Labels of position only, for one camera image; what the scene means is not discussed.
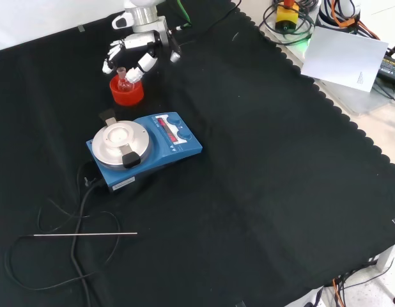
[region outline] robotic arm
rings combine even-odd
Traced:
[[[114,29],[132,27],[134,34],[123,40],[111,43],[111,49],[104,60],[102,71],[110,74],[115,68],[115,59],[123,51],[130,49],[146,49],[146,54],[138,61],[136,67],[127,72],[127,79],[136,83],[151,70],[157,62],[157,48],[171,49],[171,61],[180,59],[181,50],[169,34],[165,16],[159,16],[156,5],[165,0],[125,0],[125,12],[117,16],[113,22]]]

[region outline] digital display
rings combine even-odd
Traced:
[[[169,136],[170,140],[172,143],[177,142],[178,139],[175,138],[175,136],[173,135],[171,129],[169,129],[169,127],[166,125],[166,122],[162,119],[162,118],[157,118],[159,124],[164,128],[167,136]]]

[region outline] paper sheet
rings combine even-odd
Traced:
[[[388,43],[316,27],[301,74],[371,91]]]

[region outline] white floor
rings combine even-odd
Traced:
[[[379,275],[375,267],[370,267],[351,276],[345,286],[354,285]],[[345,303],[347,307],[395,307],[392,302],[395,297],[395,259],[391,269],[383,276],[369,283],[345,290]],[[323,291],[323,302],[326,307],[335,307],[332,288]]]

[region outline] black fabric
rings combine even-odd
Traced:
[[[113,211],[123,239],[112,263],[89,279],[94,306],[284,306],[395,243],[395,166],[302,77],[228,0],[184,0],[193,29],[177,34],[183,58],[161,58],[136,107],[118,119],[176,111],[203,152],[113,195],[99,191],[86,213]],[[182,24],[159,7],[169,27]],[[5,250],[19,235],[70,212],[85,141],[113,106],[101,67],[114,16],[0,52],[0,306],[82,306],[81,283],[30,292],[5,277]],[[142,54],[122,60],[135,65]],[[84,232],[112,232],[85,220]],[[70,224],[63,232],[71,232]],[[14,269],[31,287],[75,276],[70,239],[29,240]],[[80,239],[86,272],[113,238]]]

